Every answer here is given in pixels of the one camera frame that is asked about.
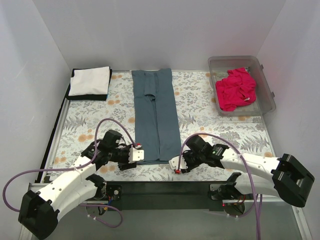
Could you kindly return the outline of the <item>blue-grey t shirt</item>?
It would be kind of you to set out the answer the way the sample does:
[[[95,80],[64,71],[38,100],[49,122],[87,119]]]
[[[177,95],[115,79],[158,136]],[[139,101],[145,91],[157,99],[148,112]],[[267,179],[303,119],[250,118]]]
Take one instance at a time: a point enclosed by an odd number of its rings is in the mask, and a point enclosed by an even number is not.
[[[166,164],[181,151],[173,75],[170,68],[133,70],[135,141],[146,165]]]

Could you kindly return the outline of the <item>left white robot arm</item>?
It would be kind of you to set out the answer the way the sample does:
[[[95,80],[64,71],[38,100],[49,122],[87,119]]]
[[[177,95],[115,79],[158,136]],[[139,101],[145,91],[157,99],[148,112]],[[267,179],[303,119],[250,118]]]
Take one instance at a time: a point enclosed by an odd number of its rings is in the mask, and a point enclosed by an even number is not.
[[[109,162],[117,163],[124,171],[144,160],[140,144],[121,143],[122,135],[109,130],[103,139],[92,142],[74,164],[51,183],[22,198],[18,221],[39,240],[46,239],[68,212],[86,200],[117,201],[120,185],[108,186],[97,171]]]

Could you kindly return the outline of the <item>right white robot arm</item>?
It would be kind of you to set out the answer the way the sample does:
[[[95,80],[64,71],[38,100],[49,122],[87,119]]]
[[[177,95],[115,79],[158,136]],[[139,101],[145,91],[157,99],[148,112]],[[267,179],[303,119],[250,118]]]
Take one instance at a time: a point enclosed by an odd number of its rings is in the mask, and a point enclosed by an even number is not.
[[[198,134],[188,137],[183,145],[188,150],[180,151],[176,173],[188,173],[202,164],[235,171],[225,184],[210,190],[213,199],[235,200],[250,194],[269,195],[298,208],[306,205],[315,178],[291,154],[263,157],[240,153],[228,141],[210,145]]]

